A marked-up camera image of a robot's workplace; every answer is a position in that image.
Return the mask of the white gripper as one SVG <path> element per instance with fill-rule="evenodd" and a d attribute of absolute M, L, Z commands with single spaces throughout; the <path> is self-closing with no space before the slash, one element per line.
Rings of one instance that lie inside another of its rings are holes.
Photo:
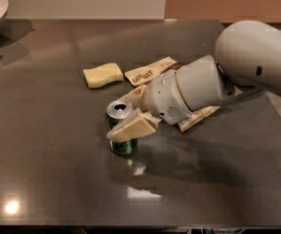
<path fill-rule="evenodd" d="M 169 69 L 148 87 L 139 85 L 120 97 L 135 110 L 106 136 L 115 142 L 125 142 L 152 135 L 162 119 L 175 125 L 188 119 L 195 110 L 221 105 L 234 93 L 233 85 L 224 78 L 214 58 L 204 56 L 178 69 Z"/>

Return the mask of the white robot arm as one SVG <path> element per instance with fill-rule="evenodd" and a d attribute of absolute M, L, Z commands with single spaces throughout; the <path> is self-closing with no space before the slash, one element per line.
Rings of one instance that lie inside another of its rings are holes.
<path fill-rule="evenodd" d="M 125 101 L 134 110 L 107 138 L 124 142 L 146 137 L 161 120 L 175 125 L 196 110 L 235 103 L 261 91 L 281 97 L 281 31 L 259 21 L 238 21 L 221 32 L 213 56 L 171 67 L 139 95 L 129 93 Z"/>

